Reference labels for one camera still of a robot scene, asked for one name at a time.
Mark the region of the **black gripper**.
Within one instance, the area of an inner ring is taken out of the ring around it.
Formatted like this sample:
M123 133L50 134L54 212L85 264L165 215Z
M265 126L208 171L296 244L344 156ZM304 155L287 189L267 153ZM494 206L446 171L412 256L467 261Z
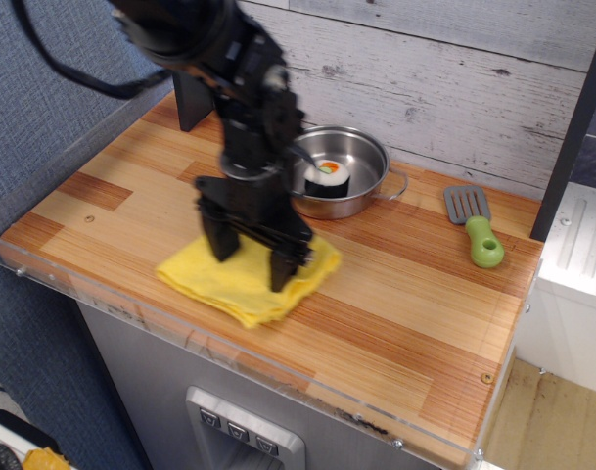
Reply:
M271 291L281 292L298 266L309 262L313 232L293 207L279 171L254 179L199 176L198 207L211 251L219 262L240 248L243 234L272 250Z

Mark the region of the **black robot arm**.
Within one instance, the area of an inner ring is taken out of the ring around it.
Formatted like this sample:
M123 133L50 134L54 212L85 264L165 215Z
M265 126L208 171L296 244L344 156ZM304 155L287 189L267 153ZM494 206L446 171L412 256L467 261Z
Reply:
M270 249L270 288L283 290L309 261L312 231L291 203L303 112L282 48L234 1L116 1L124 33L154 63L185 72L211 92L223 125L222 177L195 186L215 258L245 235Z

